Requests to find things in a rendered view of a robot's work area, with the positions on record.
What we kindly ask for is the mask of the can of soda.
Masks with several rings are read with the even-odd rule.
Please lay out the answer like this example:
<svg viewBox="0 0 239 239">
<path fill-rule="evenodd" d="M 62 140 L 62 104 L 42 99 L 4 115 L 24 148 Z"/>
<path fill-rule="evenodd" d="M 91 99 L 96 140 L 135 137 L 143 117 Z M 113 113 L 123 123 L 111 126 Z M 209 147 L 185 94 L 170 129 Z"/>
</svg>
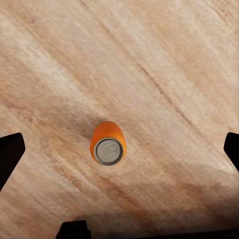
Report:
<svg viewBox="0 0 239 239">
<path fill-rule="evenodd" d="M 94 130 L 90 152 L 104 166 L 114 166 L 123 160 L 126 143 L 121 128 L 110 121 L 100 123 Z"/>
</svg>

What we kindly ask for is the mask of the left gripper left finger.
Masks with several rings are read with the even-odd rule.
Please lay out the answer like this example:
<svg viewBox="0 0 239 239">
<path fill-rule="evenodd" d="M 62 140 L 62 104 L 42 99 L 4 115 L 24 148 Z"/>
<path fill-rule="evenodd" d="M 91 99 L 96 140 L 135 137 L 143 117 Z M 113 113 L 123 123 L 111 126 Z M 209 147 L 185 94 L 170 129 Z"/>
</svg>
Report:
<svg viewBox="0 0 239 239">
<path fill-rule="evenodd" d="M 0 138 L 0 191 L 25 152 L 20 132 Z"/>
</svg>

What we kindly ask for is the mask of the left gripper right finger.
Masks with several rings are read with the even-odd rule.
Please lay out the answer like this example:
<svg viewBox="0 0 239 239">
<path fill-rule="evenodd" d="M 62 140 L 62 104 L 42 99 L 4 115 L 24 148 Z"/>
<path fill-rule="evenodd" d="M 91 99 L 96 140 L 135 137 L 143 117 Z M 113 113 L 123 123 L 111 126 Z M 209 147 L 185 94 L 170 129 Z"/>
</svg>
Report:
<svg viewBox="0 0 239 239">
<path fill-rule="evenodd" d="M 239 134 L 232 132 L 227 134 L 224 151 L 239 172 Z"/>
</svg>

